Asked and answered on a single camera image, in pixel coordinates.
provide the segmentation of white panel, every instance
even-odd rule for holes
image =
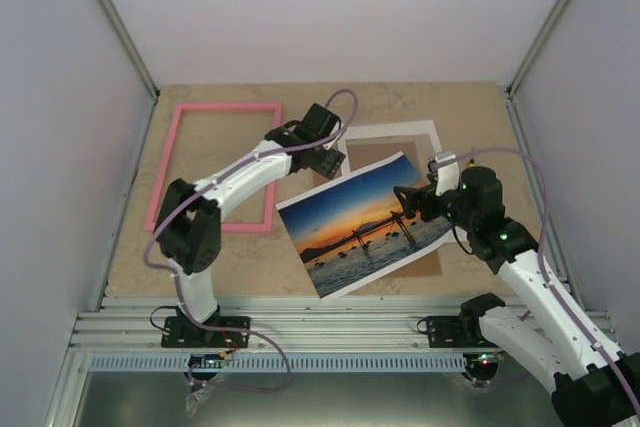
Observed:
[[[575,0],[519,100],[587,307],[640,349],[640,0]]]
[[[555,0],[114,0],[156,83],[508,82]]]
[[[146,91],[95,0],[0,0],[0,423],[42,425],[121,214]]]

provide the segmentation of pink picture frame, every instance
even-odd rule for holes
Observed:
[[[144,223],[144,230],[153,232],[155,227],[155,217],[160,207],[160,196],[169,170],[171,153],[178,135],[180,117],[185,112],[260,112],[273,111],[273,128],[279,127],[282,123],[282,104],[279,102],[213,102],[213,103],[182,103],[176,106],[169,127],[169,134],[164,144],[158,176],[151,192],[151,201]],[[264,218],[261,223],[233,223],[223,222],[223,232],[240,233],[269,233],[273,226],[273,213],[275,210],[276,186],[272,182],[267,186],[267,195],[264,206]]]

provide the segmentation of photograph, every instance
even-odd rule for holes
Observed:
[[[407,219],[393,188],[423,187],[402,152],[281,202],[278,212],[322,299],[338,298],[448,241],[445,219]]]

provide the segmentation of beige tabletop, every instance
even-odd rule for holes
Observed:
[[[314,102],[324,104],[337,89],[349,87],[360,98],[354,125],[433,120],[442,147],[456,153],[472,148],[511,146],[511,131],[502,94],[491,83],[363,83],[363,84],[251,84],[176,85],[162,90],[136,177],[106,294],[109,296],[171,296],[173,283],[165,272],[148,269],[142,252],[150,233],[144,227],[151,191],[158,174],[171,118],[182,102],[281,102],[283,121],[300,119]],[[348,96],[332,104],[343,119],[349,114]],[[188,182],[209,176],[245,155],[271,128],[270,113],[188,113],[178,130],[167,182]],[[493,168],[504,185],[507,214],[534,235],[538,217],[519,158],[487,155],[478,164]],[[276,201],[289,199],[317,184],[302,171],[276,183]],[[231,214],[235,222],[259,222],[265,193],[259,192]],[[480,261],[456,244],[438,249],[440,275],[416,276],[397,271],[352,295],[473,295],[510,290]],[[155,249],[154,259],[162,260]],[[316,292],[276,213],[269,234],[225,233],[222,251],[212,269],[214,289],[223,296],[316,296]]]

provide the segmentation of sea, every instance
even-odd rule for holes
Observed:
[[[387,228],[365,235],[362,240],[369,242],[367,250],[354,241],[307,262],[305,267],[318,295],[326,297],[425,249],[451,230],[451,225],[444,219],[431,222],[405,220],[405,226],[415,239],[415,245],[411,245],[400,228],[394,226],[391,230]]]

